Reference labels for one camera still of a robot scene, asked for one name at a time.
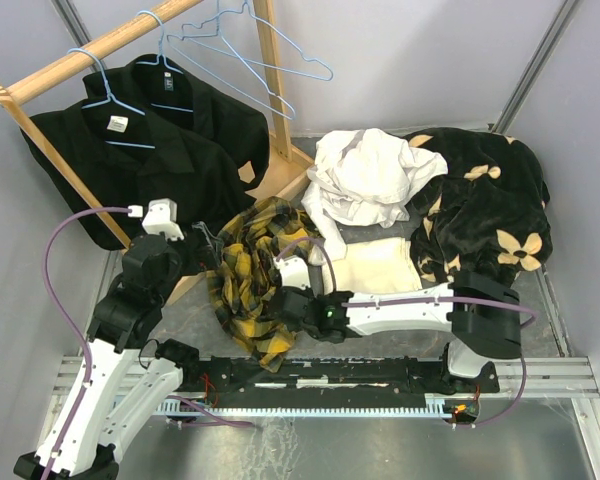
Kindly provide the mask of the white shirt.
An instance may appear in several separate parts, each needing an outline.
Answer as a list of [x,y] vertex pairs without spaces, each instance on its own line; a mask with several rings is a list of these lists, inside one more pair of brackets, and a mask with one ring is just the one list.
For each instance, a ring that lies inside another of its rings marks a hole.
[[430,180],[448,173],[444,157],[380,129],[336,130],[316,144],[302,206],[332,260],[347,253],[338,229],[407,221],[406,205]]

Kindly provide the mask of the yellow plaid shirt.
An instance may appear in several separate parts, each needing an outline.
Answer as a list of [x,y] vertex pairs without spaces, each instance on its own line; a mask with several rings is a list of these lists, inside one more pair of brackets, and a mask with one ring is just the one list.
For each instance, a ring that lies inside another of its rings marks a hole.
[[267,313],[281,286],[274,258],[297,241],[289,253],[306,260],[306,239],[319,236],[304,210],[278,197],[256,202],[218,234],[222,260],[206,274],[211,306],[225,333],[267,371],[278,371],[295,343],[295,334]]

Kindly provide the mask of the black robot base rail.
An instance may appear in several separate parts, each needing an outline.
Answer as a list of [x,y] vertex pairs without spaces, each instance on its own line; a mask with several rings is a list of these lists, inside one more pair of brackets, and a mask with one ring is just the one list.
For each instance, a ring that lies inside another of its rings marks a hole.
[[285,360],[270,372],[252,359],[211,357],[180,393],[209,393],[219,408],[354,409],[423,407],[427,394],[497,393],[495,365],[475,379],[452,376],[442,359],[317,358]]

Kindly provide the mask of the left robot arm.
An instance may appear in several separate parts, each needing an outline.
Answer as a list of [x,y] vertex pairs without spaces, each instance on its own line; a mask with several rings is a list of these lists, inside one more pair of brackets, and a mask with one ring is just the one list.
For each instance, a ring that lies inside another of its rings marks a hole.
[[169,339],[156,350],[144,377],[114,401],[129,369],[162,319],[181,278],[211,260],[205,228],[196,234],[145,233],[122,258],[122,271],[96,304],[83,340],[83,362],[50,433],[36,451],[21,455],[22,479],[114,479],[131,442],[177,388],[201,378],[199,352]]

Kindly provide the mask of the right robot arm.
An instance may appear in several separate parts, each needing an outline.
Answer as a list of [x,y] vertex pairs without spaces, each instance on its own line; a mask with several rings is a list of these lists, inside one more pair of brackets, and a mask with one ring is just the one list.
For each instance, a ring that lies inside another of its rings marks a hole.
[[291,332],[334,344],[394,331],[451,334],[438,368],[446,394],[467,385],[475,391],[475,380],[490,361],[520,359],[521,331],[536,318],[514,290],[471,272],[390,294],[337,290],[318,295],[308,287],[283,286],[268,313]]

